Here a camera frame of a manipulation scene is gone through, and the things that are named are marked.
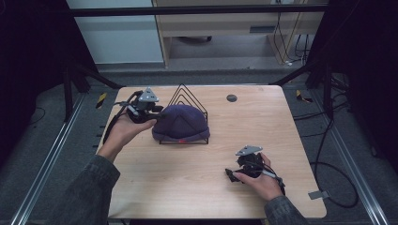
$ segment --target jacket sleeve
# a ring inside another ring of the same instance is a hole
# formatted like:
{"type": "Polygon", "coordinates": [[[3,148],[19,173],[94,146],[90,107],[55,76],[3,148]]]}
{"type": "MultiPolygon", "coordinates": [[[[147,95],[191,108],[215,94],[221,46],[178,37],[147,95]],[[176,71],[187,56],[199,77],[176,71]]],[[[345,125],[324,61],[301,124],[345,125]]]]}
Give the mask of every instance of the jacket sleeve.
{"type": "Polygon", "coordinates": [[[62,195],[47,224],[106,224],[119,176],[113,163],[93,156],[62,195]]]}
{"type": "Polygon", "coordinates": [[[304,216],[286,196],[271,200],[264,207],[269,224],[308,224],[304,216]]]}

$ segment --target black pole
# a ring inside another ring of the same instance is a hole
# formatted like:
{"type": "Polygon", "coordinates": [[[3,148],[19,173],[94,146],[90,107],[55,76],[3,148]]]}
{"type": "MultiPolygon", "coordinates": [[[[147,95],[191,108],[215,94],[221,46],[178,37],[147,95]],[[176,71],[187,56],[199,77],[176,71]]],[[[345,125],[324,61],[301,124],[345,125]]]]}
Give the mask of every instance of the black pole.
{"type": "Polygon", "coordinates": [[[145,16],[177,14],[220,14],[220,13],[267,13],[267,12],[319,12],[326,11],[328,4],[295,5],[242,5],[242,6],[197,6],[197,7],[120,7],[79,8],[49,11],[56,15],[71,17],[145,16]]]}

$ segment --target wall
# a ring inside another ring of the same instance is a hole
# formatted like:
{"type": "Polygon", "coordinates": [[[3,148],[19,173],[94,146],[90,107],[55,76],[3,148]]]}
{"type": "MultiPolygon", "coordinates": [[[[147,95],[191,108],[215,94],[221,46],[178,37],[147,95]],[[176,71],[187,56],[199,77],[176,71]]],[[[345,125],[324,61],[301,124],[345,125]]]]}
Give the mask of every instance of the wall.
{"type": "MultiPolygon", "coordinates": [[[[152,7],[150,0],[67,0],[70,8],[152,7]]],[[[76,18],[97,65],[163,63],[154,16],[76,18]]]]}

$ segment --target navy cap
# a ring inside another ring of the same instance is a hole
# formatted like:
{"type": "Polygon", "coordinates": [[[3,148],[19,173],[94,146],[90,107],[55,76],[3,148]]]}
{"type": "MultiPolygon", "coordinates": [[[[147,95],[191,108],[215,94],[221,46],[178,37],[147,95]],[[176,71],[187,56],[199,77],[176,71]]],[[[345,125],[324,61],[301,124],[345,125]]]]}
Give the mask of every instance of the navy cap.
{"type": "Polygon", "coordinates": [[[170,105],[161,114],[162,119],[152,128],[155,140],[190,143],[210,137],[204,114],[191,105],[170,105]]]}

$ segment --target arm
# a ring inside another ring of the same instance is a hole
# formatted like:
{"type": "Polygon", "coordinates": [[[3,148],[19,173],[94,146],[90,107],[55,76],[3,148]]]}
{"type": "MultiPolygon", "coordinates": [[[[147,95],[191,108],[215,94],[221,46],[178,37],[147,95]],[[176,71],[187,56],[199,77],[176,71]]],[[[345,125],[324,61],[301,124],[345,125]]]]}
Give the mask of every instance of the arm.
{"type": "Polygon", "coordinates": [[[120,175],[113,162],[124,145],[155,123],[134,124],[121,115],[106,143],[62,195],[47,224],[106,224],[112,189],[120,175]]]}
{"type": "MultiPolygon", "coordinates": [[[[270,160],[261,153],[266,165],[270,167],[270,160]]],[[[252,187],[267,204],[264,207],[269,224],[308,224],[299,210],[285,197],[278,182],[267,175],[261,174],[251,178],[246,174],[234,172],[234,176],[243,183],[252,187]]]]}

